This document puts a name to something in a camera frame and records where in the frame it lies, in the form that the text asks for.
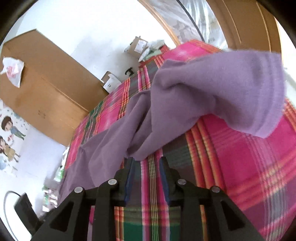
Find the screw head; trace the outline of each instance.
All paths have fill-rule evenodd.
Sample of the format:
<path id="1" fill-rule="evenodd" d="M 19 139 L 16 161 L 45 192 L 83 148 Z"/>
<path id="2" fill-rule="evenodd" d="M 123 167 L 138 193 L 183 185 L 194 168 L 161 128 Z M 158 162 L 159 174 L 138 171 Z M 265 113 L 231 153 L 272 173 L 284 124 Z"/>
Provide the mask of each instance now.
<path id="1" fill-rule="evenodd" d="M 186 184 L 186 180 L 181 178 L 181 179 L 178 180 L 178 183 L 180 185 L 185 185 Z"/>
<path id="2" fill-rule="evenodd" d="M 83 191 L 83 188 L 82 187 L 76 187 L 74 189 L 74 192 L 76 192 L 76 193 L 81 193 L 82 191 Z"/>
<path id="3" fill-rule="evenodd" d="M 108 181 L 108 184 L 109 185 L 115 185 L 117 183 L 117 180 L 116 179 L 110 179 L 109 181 Z"/>
<path id="4" fill-rule="evenodd" d="M 214 192 L 214 193 L 218 193 L 218 192 L 221 191 L 221 188 L 218 187 L 218 186 L 213 186 L 213 187 L 211 188 L 211 190 L 212 190 L 212 192 Z"/>

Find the purple towel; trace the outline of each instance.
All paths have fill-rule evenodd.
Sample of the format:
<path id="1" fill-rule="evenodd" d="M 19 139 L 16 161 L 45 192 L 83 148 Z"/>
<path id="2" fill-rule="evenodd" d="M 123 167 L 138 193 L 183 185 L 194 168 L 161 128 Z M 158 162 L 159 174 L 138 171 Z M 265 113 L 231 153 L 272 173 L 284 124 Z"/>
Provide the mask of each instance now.
<path id="1" fill-rule="evenodd" d="M 278 124 L 284 104 L 281 57 L 275 53 L 216 53 L 188 63 L 167 60 L 150 90 L 134 95 L 124 117 L 82 145 L 63 184 L 75 187 L 113 178 L 124 157 L 143 160 L 213 113 L 229 127 L 262 138 Z"/>

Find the plastic sheet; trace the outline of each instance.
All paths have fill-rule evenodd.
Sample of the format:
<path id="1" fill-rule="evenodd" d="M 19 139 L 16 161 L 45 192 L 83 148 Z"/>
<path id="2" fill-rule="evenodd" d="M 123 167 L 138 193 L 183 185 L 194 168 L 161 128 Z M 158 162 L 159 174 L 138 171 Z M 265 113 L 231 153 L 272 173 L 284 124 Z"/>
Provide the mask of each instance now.
<path id="1" fill-rule="evenodd" d="M 191 15 L 205 42 L 220 49 L 227 48 L 227 42 L 220 24 L 205 0 L 180 0 Z"/>
<path id="2" fill-rule="evenodd" d="M 11 57 L 4 57 L 3 58 L 3 70 L 0 74 L 6 73 L 8 79 L 15 87 L 20 87 L 20 79 L 22 76 L 22 70 L 24 68 L 24 62 L 11 58 Z"/>
<path id="3" fill-rule="evenodd" d="M 196 27 L 176 0 L 145 0 L 172 28 L 181 43 L 202 40 Z M 227 43 L 217 18 L 205 0 L 180 0 L 191 15 L 206 43 L 220 49 Z"/>

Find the black cable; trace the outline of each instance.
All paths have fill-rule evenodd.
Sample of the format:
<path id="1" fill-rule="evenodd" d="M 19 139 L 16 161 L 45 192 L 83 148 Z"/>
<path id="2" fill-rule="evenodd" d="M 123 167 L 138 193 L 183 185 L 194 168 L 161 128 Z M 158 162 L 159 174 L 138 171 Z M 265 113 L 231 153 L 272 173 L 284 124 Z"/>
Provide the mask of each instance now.
<path id="1" fill-rule="evenodd" d="M 200 31 L 200 29 L 198 28 L 198 26 L 196 25 L 196 22 L 193 20 L 193 18 L 191 17 L 191 15 L 189 14 L 189 12 L 187 11 L 187 9 L 184 7 L 184 5 L 180 2 L 180 0 L 176 0 L 179 5 L 181 6 L 181 8 L 183 8 L 183 10 L 185 11 L 185 13 L 187 14 L 187 16 L 190 18 L 191 22 L 193 23 L 193 25 L 195 26 L 196 30 L 198 31 L 198 34 L 200 35 L 200 38 L 203 42 L 205 42 L 204 37 L 202 36 L 202 33 Z"/>
<path id="2" fill-rule="evenodd" d="M 10 193 L 14 193 L 14 194 L 16 194 L 16 195 L 18 195 L 18 196 L 20 197 L 20 195 L 19 195 L 18 193 L 14 192 L 14 191 L 7 191 L 7 192 L 6 192 L 6 194 L 5 194 L 5 196 L 4 196 L 4 201 L 3 201 L 4 217 L 5 217 L 5 219 L 6 219 L 7 225 L 8 225 L 8 227 L 9 227 L 11 233 L 13 234 L 15 240 L 18 241 L 17 237 L 15 236 L 15 234 L 13 233 L 13 231 L 12 231 L 10 225 L 9 225 L 9 222 L 8 222 L 8 219 L 7 219 L 7 216 L 6 216 L 5 204 L 6 204 L 7 196 L 8 196 L 8 194 L 10 194 Z"/>

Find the cardboard box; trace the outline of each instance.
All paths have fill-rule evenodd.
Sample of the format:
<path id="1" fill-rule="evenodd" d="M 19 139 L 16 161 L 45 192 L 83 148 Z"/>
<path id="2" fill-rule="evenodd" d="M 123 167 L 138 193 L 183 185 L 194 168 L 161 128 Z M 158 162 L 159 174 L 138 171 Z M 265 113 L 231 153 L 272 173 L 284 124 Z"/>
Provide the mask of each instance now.
<path id="1" fill-rule="evenodd" d="M 120 84 L 119 79 L 110 71 L 107 71 L 101 79 L 101 85 L 103 85 L 104 90 L 108 93 L 112 93 Z"/>
<path id="2" fill-rule="evenodd" d="M 24 61 L 20 88 L 0 76 L 0 98 L 45 135 L 67 146 L 88 113 L 108 93 L 87 69 L 36 30 L 3 45 L 3 56 Z"/>
<path id="3" fill-rule="evenodd" d="M 133 42 L 131 43 L 131 47 L 128 49 L 128 53 L 136 58 L 140 58 L 143 51 L 146 48 L 147 41 L 141 39 L 141 37 L 135 37 Z"/>

